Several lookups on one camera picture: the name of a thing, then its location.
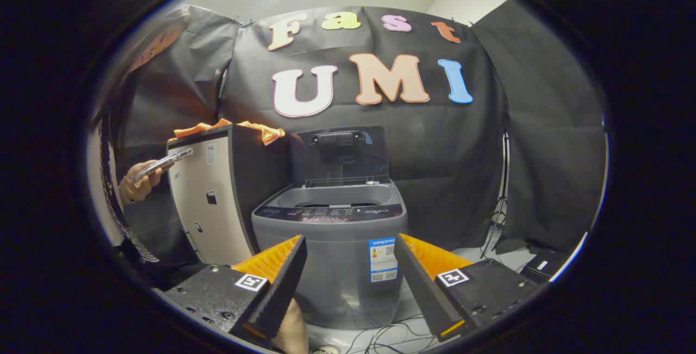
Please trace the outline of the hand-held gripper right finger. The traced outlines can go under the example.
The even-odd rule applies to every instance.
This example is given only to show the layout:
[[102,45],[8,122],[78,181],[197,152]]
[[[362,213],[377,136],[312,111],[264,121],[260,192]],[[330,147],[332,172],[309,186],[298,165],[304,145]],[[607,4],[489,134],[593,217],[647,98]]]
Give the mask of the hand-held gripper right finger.
[[439,342],[499,324],[540,288],[496,260],[473,263],[405,233],[396,236],[394,255]]

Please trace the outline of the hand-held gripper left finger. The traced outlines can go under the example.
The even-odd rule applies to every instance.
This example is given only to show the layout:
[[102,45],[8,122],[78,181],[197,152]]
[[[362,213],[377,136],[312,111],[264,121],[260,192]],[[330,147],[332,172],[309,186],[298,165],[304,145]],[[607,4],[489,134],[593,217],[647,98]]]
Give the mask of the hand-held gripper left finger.
[[244,339],[268,344],[281,326],[307,260],[296,235],[236,265],[206,264],[164,292],[189,317]]

